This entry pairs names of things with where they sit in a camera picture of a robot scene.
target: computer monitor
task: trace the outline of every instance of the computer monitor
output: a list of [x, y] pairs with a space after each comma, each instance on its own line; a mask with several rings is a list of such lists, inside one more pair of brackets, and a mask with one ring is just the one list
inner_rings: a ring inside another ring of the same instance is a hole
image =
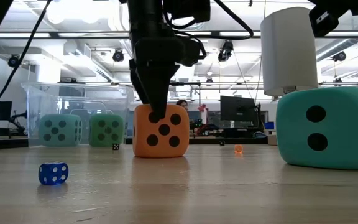
[[9, 121], [11, 119], [11, 111], [11, 101], [0, 101], [0, 121]]
[[221, 121], [245, 121], [258, 126], [255, 100], [236, 96], [221, 96]]

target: desk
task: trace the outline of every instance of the desk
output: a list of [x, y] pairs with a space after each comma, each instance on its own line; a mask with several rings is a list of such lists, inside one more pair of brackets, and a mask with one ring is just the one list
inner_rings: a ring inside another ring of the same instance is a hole
[[[65, 184], [42, 186], [42, 162]], [[358, 223], [358, 172], [287, 165], [277, 147], [190, 146], [176, 159], [73, 147], [0, 150], [0, 223]]]

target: large teal dice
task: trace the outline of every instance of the large teal dice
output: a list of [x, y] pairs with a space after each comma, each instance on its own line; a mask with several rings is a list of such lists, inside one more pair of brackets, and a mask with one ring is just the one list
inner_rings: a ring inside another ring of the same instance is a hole
[[41, 118], [39, 139], [43, 146], [77, 146], [81, 141], [81, 118], [70, 114], [49, 114]]
[[89, 144], [94, 147], [112, 147], [124, 139], [124, 120], [118, 115], [96, 114], [89, 122]]
[[289, 164], [358, 170], [358, 88], [305, 90], [277, 105], [277, 143]]

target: white cylinder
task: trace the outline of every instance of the white cylinder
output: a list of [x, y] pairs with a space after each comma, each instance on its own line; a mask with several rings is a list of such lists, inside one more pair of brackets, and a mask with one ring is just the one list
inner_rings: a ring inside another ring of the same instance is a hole
[[282, 96], [318, 88], [316, 46], [309, 9], [274, 12], [261, 25], [264, 93]]

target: orange dice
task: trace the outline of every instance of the orange dice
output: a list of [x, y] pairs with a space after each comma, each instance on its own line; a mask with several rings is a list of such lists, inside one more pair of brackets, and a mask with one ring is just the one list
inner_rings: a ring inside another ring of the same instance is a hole
[[234, 146], [234, 153], [242, 154], [242, 145], [235, 145]]
[[146, 158], [183, 156], [189, 145], [189, 130], [189, 117], [181, 106], [167, 105], [165, 118], [158, 120], [150, 105], [139, 105], [134, 114], [134, 154]]

